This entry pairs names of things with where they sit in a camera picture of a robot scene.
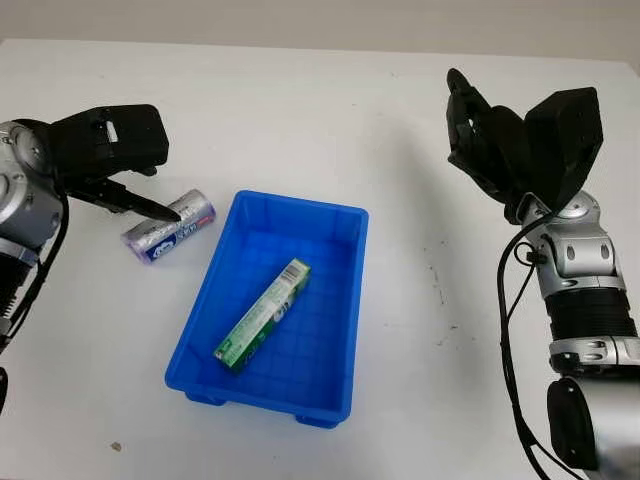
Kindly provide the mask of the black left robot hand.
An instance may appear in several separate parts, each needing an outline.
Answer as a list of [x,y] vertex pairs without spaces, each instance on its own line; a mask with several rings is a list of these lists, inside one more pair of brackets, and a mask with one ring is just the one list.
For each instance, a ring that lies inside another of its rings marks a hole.
[[69,196],[105,208],[112,213],[132,211],[145,218],[169,223],[182,220],[170,207],[134,194],[123,184],[109,178],[65,176],[63,185]]

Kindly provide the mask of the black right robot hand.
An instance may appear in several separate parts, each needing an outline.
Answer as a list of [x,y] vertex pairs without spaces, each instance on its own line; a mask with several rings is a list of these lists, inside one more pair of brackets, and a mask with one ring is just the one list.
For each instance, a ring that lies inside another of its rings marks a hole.
[[457,69],[447,72],[448,161],[489,197],[504,205],[504,217],[522,222],[521,203],[532,191],[533,163],[524,120],[502,105],[490,105]]

